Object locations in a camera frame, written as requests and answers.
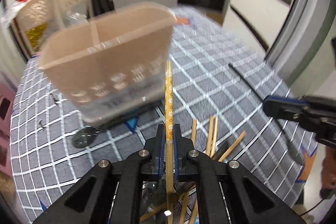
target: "metal screw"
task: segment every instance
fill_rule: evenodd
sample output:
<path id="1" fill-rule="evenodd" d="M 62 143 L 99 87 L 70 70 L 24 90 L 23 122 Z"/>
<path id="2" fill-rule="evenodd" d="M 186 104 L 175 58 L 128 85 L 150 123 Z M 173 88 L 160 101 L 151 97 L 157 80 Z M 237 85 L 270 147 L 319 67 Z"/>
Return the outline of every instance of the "metal screw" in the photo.
<path id="1" fill-rule="evenodd" d="M 139 156 L 140 157 L 146 157 L 146 156 L 148 156 L 148 154 L 149 154 L 149 152 L 146 149 L 142 149 L 142 150 L 139 151 Z"/>
<path id="2" fill-rule="evenodd" d="M 229 166 L 233 169 L 236 169 L 236 168 L 239 167 L 239 162 L 236 161 L 236 160 L 232 160 L 232 161 L 229 162 Z"/>
<path id="3" fill-rule="evenodd" d="M 109 164 L 109 161 L 108 161 L 108 160 L 101 160 L 101 161 L 98 163 L 99 167 L 102 167 L 102 168 L 108 166 L 108 164 Z"/>
<path id="4" fill-rule="evenodd" d="M 58 106 L 58 99 L 57 99 L 57 98 L 55 98 L 55 95 L 54 95 L 53 93 L 50 93 L 50 96 L 51 96 L 51 98 L 52 98 L 53 102 L 55 103 L 55 105 L 57 105 L 57 106 Z"/>
<path id="5" fill-rule="evenodd" d="M 197 157 L 199 155 L 199 152 L 197 150 L 190 150 L 188 154 L 189 154 L 190 157 L 194 158 L 194 157 Z"/>
<path id="6" fill-rule="evenodd" d="M 42 120 L 39 120 L 38 124 L 39 124 L 39 126 L 42 127 L 42 129 L 44 130 L 44 125 L 42 124 Z"/>
<path id="7" fill-rule="evenodd" d="M 299 114 L 299 113 L 296 113 L 296 114 L 293 115 L 293 119 L 294 119 L 294 120 L 297 120 L 299 117 L 300 117 L 300 114 Z"/>

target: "wall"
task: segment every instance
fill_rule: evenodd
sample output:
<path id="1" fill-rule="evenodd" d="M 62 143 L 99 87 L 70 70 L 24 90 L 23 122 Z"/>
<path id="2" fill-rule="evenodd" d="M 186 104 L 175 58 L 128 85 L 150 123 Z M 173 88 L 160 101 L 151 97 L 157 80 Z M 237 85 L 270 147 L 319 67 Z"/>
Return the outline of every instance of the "wall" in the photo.
<path id="1" fill-rule="evenodd" d="M 333 73 L 335 70 L 335 57 L 330 43 L 333 37 L 336 37 L 336 18 L 317 54 L 291 86 L 291 90 L 295 95 L 314 94 L 315 92 L 322 95 L 322 92 L 328 91 L 328 83 L 332 83 L 333 77 L 335 77 L 335 73 Z M 336 89 L 331 90 L 330 87 L 325 96 L 334 96 L 330 92 L 336 92 Z"/>

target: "yellow object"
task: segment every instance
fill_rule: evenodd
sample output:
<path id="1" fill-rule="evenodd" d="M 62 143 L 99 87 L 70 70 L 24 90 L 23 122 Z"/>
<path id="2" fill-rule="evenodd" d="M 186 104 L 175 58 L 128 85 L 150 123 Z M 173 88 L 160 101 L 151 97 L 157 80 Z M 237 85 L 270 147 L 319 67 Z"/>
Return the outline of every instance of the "yellow object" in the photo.
<path id="1" fill-rule="evenodd" d="M 33 47 L 34 51 L 37 51 L 39 49 L 39 40 L 46 28 L 47 28 L 47 23 L 43 23 L 39 26 L 31 28 L 30 30 L 26 32 L 29 38 L 30 44 Z"/>
<path id="2" fill-rule="evenodd" d="M 166 131 L 166 189 L 167 189 L 167 210 L 171 212 L 168 216 L 168 224 L 173 223 L 173 197 L 174 197 L 174 173 L 173 173 L 173 69 L 171 61 L 166 62 L 165 76 L 165 131 Z"/>

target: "grid-patterned tablecloth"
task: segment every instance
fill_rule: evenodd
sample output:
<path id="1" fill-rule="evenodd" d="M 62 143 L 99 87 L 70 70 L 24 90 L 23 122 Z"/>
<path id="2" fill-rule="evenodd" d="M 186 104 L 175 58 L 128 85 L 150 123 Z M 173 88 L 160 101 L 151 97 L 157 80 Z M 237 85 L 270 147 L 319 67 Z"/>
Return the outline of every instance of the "grid-patterned tablecloth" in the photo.
<path id="1" fill-rule="evenodd" d="M 248 79 L 261 97 L 268 94 L 292 96 L 283 81 L 256 53 L 244 46 L 193 8 L 176 8 L 191 25 L 177 25 L 172 35 L 174 122 L 182 135 L 190 137 L 192 119 L 198 120 L 196 149 L 206 146 L 210 115 L 219 116 L 216 145 L 233 143 L 243 130 L 247 135 L 230 154 L 289 206 L 298 198 L 303 184 L 295 183 L 301 171 L 288 155 L 286 141 L 273 119 L 262 111 L 261 102 L 228 67 L 233 65 Z M 50 93 L 57 94 L 59 106 Z M 76 149 L 71 137 L 80 128 L 81 113 L 38 69 L 31 59 L 18 87 L 11 119 L 11 162 L 17 192 L 32 222 L 101 159 L 125 159 L 154 137 L 164 121 L 162 107 L 140 116 L 135 134 L 125 125 L 100 133 L 90 147 Z M 297 148 L 313 154 L 313 133 L 297 123 L 281 121 Z M 190 209 L 196 199 L 190 193 Z M 174 212 L 179 213 L 181 204 Z"/>

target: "human hand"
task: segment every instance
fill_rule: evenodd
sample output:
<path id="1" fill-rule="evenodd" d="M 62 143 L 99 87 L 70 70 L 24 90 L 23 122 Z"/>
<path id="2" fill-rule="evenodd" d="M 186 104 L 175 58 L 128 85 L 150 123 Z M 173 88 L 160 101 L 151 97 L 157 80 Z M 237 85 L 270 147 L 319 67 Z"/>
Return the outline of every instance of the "human hand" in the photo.
<path id="1" fill-rule="evenodd" d="M 325 149 L 325 158 L 322 169 L 322 188 L 336 188 L 336 150 L 330 147 Z"/>

